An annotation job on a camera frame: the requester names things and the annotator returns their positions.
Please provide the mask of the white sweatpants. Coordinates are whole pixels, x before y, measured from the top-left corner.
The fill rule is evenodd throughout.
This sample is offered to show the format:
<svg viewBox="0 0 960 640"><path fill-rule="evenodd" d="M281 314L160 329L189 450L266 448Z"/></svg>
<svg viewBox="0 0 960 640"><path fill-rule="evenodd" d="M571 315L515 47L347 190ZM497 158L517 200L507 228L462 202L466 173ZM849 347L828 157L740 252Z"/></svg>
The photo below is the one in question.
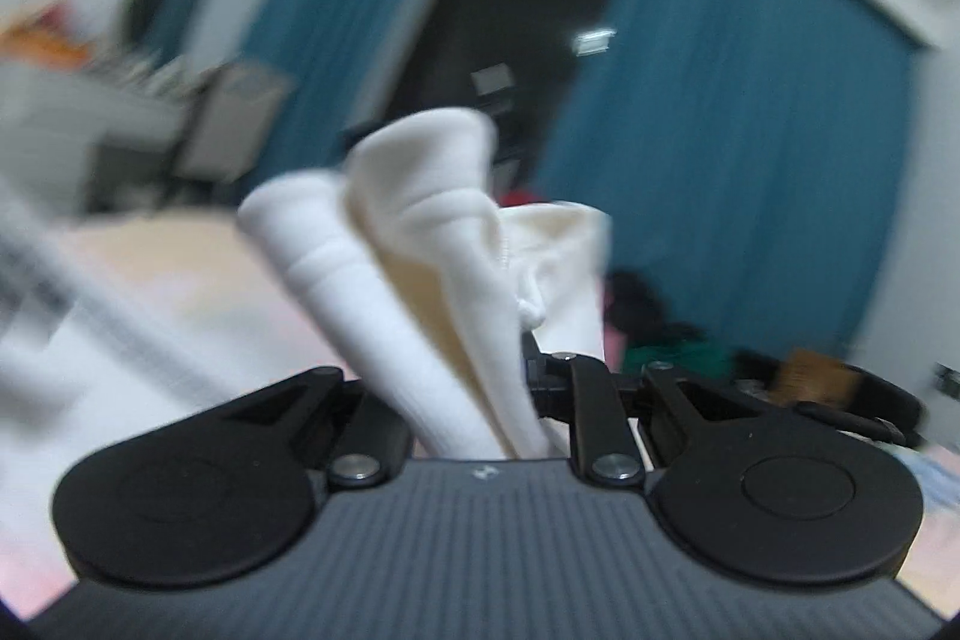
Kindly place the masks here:
<svg viewBox="0 0 960 640"><path fill-rule="evenodd" d="M503 208L488 193L496 142L475 110L436 109L364 138L340 169L257 187L236 227L256 252L210 296L239 330L208 347L74 262L21 193L2 195L2 531L52 539L52 487L73 458L291 374L251 319L280 286L432 455L534 459L566 450L535 414L521 339L604 351L608 219L576 203Z"/></svg>

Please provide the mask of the brown paper bag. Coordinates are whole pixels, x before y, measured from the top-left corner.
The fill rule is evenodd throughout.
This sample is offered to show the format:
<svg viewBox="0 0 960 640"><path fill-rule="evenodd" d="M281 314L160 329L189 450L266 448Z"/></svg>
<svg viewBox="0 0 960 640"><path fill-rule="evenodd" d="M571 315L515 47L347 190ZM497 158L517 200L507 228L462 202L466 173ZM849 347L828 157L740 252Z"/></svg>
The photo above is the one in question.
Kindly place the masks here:
<svg viewBox="0 0 960 640"><path fill-rule="evenodd" d="M771 386L771 399L781 406L810 401L830 408L844 408L850 404L859 383L859 372L843 360L809 349L794 349L779 367Z"/></svg>

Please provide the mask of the black sofa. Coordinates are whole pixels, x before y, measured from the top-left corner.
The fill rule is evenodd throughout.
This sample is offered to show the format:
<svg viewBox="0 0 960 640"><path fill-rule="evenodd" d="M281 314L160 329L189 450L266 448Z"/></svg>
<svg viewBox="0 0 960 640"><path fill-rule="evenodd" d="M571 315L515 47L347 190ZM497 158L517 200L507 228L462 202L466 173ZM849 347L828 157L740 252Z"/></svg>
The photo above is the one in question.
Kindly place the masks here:
<svg viewBox="0 0 960 640"><path fill-rule="evenodd" d="M756 381L765 392L770 392L781 369L781 360L740 349L736 353L734 367L737 380ZM859 375L859 383L846 411L866 419L884 419L905 436L908 447L921 447L924 443L921 425L926 422L926 406L913 393L891 381L861 367L853 367L853 370Z"/></svg>

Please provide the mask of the pastel bed duvet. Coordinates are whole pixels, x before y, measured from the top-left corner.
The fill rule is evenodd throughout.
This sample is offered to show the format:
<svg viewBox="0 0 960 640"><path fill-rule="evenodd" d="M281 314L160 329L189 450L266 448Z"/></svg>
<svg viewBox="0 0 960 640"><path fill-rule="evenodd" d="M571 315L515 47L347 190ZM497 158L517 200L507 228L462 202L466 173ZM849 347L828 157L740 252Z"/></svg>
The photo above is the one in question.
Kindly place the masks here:
<svg viewBox="0 0 960 640"><path fill-rule="evenodd" d="M101 221L57 236L67 255L205 346L238 322L212 292L256 255L228 218L174 213ZM892 576L848 585L763 585L679 548L640 494L579 479L569 452L534 461L412 456L392 481L329 495L301 541L233 580L133 588L78 575L52 521L71 466L103 448L217 408L265 386L343 362L278 286L251 319L286 325L256 344L293 372L221 403L99 443L73 458L47 502L52 539L36 548L2 531L2 630L25 638L949 638L958 593L929 564L955 569L958 531L928 507Z"/></svg>

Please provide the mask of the pink garment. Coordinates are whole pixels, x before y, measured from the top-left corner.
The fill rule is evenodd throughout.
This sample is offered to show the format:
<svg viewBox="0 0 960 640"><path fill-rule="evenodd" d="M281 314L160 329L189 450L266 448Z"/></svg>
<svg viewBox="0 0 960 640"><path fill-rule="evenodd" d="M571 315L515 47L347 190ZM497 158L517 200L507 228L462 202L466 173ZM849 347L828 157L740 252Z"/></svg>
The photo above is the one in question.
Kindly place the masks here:
<svg viewBox="0 0 960 640"><path fill-rule="evenodd" d="M608 369L613 372L622 370L623 356L625 355L628 338L617 330L615 326L606 323L604 325L604 360Z"/></svg>

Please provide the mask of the black garment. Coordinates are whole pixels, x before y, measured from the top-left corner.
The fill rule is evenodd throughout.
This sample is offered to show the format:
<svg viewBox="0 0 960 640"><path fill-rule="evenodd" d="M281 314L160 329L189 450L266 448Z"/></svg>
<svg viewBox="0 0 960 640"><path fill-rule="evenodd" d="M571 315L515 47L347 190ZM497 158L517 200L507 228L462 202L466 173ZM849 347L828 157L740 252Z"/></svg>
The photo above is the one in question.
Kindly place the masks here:
<svg viewBox="0 0 960 640"><path fill-rule="evenodd" d="M633 349L677 349L706 339L698 326L672 317L656 287L626 269L610 271L605 278L604 321Z"/></svg>

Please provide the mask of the right blue curtain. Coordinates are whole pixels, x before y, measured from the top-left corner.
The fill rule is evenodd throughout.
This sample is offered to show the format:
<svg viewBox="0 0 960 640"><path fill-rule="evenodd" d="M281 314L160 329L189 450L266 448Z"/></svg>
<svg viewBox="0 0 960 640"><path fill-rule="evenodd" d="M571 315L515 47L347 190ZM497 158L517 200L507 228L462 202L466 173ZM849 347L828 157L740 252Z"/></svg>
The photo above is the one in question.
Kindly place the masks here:
<svg viewBox="0 0 960 640"><path fill-rule="evenodd" d="M612 221L613 268L771 356L850 347L907 157L918 47L864 0L610 0L534 187Z"/></svg>

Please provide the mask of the beige chair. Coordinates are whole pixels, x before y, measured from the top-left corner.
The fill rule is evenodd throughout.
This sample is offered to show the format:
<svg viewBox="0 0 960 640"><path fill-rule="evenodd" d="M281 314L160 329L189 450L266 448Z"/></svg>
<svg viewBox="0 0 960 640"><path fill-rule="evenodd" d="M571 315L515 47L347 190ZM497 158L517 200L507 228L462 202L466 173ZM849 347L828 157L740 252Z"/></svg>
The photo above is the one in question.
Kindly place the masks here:
<svg viewBox="0 0 960 640"><path fill-rule="evenodd" d="M178 181L231 184L259 159L293 81L256 60L233 60L208 81L172 156Z"/></svg>

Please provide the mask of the red garment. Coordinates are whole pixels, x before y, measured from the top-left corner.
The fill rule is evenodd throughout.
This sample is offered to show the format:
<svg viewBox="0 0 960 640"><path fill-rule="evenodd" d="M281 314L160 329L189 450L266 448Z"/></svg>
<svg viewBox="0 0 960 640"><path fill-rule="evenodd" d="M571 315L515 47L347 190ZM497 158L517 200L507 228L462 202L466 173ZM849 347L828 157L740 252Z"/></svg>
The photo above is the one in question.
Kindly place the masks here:
<svg viewBox="0 0 960 640"><path fill-rule="evenodd" d="M534 205L534 203L539 203L539 197L534 191L524 187L511 188L498 200L501 208L516 208L516 206Z"/></svg>

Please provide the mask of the white desk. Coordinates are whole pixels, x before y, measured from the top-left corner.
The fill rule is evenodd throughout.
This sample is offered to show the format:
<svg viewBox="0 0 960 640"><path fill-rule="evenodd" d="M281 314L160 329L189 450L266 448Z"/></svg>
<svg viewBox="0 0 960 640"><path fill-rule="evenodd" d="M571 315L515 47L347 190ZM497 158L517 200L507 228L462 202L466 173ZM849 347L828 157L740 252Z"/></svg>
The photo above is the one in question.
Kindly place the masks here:
<svg viewBox="0 0 960 640"><path fill-rule="evenodd" d="M106 136L164 145L176 138L184 106L116 88L86 74L2 64L2 177L66 218L83 211L94 148Z"/></svg>

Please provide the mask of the black mirror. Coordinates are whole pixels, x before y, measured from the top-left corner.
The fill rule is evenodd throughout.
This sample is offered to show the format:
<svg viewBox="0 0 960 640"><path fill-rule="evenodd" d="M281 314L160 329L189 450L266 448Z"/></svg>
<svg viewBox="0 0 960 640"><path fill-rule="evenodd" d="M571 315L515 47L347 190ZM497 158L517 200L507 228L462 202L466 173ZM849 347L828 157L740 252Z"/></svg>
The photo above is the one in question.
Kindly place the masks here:
<svg viewBox="0 0 960 640"><path fill-rule="evenodd" d="M164 67L184 53L203 0L122 0L119 37L124 52Z"/></svg>

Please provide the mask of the dark window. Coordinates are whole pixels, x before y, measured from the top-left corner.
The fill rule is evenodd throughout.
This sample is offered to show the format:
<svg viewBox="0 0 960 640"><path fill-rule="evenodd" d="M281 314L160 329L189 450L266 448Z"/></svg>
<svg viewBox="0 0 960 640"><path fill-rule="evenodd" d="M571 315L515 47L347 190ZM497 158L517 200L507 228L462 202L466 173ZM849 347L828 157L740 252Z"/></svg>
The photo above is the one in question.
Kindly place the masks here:
<svg viewBox="0 0 960 640"><path fill-rule="evenodd" d="M391 100L387 120L470 107L496 125L494 177L530 177L578 69L578 39L605 28L607 0L436 0Z"/></svg>

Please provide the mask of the wall socket with charger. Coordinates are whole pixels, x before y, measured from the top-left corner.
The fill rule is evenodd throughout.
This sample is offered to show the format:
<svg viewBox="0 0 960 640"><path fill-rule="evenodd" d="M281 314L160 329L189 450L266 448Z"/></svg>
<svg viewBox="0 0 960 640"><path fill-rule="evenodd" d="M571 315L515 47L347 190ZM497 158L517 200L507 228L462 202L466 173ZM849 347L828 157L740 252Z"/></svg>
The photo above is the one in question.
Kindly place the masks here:
<svg viewBox="0 0 960 640"><path fill-rule="evenodd" d="M947 365L935 367L934 388L947 398L960 398L960 374Z"/></svg>

